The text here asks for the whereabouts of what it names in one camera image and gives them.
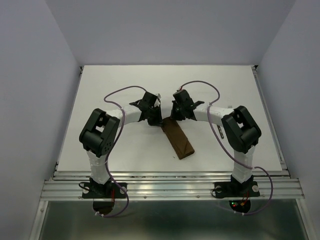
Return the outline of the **brown cloth napkin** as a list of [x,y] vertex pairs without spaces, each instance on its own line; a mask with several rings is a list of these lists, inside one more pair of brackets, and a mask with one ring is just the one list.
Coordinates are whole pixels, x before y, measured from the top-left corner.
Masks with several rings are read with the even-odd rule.
[[166,117],[162,120],[162,131],[167,136],[179,160],[195,153],[189,139],[176,120]]

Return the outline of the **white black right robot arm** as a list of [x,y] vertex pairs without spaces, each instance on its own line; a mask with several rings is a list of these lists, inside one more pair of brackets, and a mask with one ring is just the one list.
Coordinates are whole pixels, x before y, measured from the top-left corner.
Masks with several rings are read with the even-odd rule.
[[253,177],[253,155],[262,131],[248,109],[242,105],[237,108],[223,108],[213,106],[212,102],[194,102],[185,89],[178,90],[173,94],[173,98],[172,119],[207,122],[212,130],[214,125],[221,127],[228,144],[233,149],[233,154],[230,154],[218,134],[213,133],[219,145],[234,162],[230,181],[215,182],[212,190],[213,197],[240,198],[250,194],[258,197],[260,193],[253,190],[253,186],[257,185]]

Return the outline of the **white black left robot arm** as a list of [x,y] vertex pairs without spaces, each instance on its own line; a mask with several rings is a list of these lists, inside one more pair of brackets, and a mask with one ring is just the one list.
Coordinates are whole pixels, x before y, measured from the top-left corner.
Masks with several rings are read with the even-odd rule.
[[142,121],[156,127],[163,124],[160,98],[148,91],[141,99],[126,106],[113,101],[109,103],[118,109],[108,112],[94,109],[79,135],[79,142],[88,155],[91,170],[89,182],[79,184],[84,199],[110,198],[116,191],[117,185],[107,171],[108,158],[125,125]]

